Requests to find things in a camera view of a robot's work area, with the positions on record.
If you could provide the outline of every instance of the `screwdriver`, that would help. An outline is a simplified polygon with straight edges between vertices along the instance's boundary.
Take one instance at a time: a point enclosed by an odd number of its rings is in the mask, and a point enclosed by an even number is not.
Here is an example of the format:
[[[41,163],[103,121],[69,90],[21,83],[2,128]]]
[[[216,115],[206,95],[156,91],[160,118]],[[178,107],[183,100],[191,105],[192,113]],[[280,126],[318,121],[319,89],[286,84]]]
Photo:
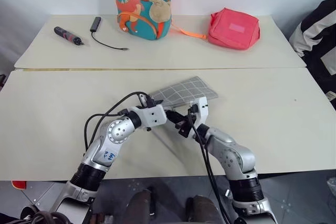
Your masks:
[[[59,26],[56,26],[54,28],[54,31],[57,35],[59,35],[62,38],[74,43],[77,46],[84,45],[84,43],[82,42],[82,40],[78,36],[64,30],[63,28],[60,28]]]

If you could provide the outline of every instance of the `gray floor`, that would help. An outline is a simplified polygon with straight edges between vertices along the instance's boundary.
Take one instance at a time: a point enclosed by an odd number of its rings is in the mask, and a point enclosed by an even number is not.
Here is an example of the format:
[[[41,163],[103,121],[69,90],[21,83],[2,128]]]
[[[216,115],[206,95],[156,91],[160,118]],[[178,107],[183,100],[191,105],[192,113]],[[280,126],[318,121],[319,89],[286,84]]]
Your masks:
[[[334,170],[296,173],[262,179],[265,195],[281,224],[336,223],[336,199],[327,187],[327,179],[336,176]],[[228,182],[224,176],[217,177],[221,191]],[[40,210],[48,210],[63,184],[53,182],[28,182],[27,189],[14,189],[10,182],[0,182],[0,212],[18,217],[21,209],[35,204]],[[157,191],[157,218],[151,223],[181,221],[184,204],[188,197],[197,194],[216,202],[207,177],[173,177],[144,179],[105,180],[93,206],[94,212],[105,212],[120,219],[131,197],[154,186]]]

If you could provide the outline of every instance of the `person's leg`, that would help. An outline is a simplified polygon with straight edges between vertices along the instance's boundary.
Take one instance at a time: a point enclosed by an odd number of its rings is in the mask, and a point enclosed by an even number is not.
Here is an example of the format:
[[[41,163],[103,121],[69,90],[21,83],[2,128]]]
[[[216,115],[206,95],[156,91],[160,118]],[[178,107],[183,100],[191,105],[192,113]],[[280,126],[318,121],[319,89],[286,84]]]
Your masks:
[[[194,197],[194,222],[216,223],[222,224],[222,218],[215,206],[215,204],[208,198],[203,196]]]
[[[141,191],[135,194],[123,216],[122,224],[148,224],[150,221],[151,192]]]

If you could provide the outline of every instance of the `red object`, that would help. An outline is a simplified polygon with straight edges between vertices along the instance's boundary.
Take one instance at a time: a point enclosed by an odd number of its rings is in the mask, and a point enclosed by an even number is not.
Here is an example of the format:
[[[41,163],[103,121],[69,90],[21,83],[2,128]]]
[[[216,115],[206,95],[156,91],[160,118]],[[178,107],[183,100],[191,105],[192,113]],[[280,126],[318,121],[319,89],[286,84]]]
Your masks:
[[[14,181],[14,180],[12,180],[12,185],[16,189],[24,190],[27,187],[27,181]]]
[[[224,8],[211,14],[208,40],[210,43],[246,50],[260,38],[259,20],[246,13]]]

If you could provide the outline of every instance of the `white table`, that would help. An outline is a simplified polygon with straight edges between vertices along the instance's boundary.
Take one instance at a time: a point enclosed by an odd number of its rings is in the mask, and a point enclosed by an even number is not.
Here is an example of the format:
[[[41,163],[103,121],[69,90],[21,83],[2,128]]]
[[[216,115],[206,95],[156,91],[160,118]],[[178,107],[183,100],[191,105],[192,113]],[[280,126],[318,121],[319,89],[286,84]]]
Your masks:
[[[0,180],[71,178],[87,117],[131,91],[195,75],[219,94],[209,101],[207,125],[249,147],[259,173],[336,168],[336,113],[305,68],[14,71],[0,92]],[[134,98],[120,108],[137,104]],[[134,133],[106,178],[206,175],[198,144],[168,126]],[[212,166],[224,173],[213,158]]]
[[[108,45],[129,47],[118,51],[95,42],[90,35],[94,16],[51,16],[16,68],[87,69],[226,69],[299,68],[305,63],[293,51],[270,16],[260,16],[261,39],[252,48],[238,51],[210,44],[171,29],[158,41],[148,41],[119,29],[115,16],[103,16],[95,36]],[[207,34],[209,16],[175,16],[185,30]],[[75,46],[54,33],[60,26],[83,39]]]

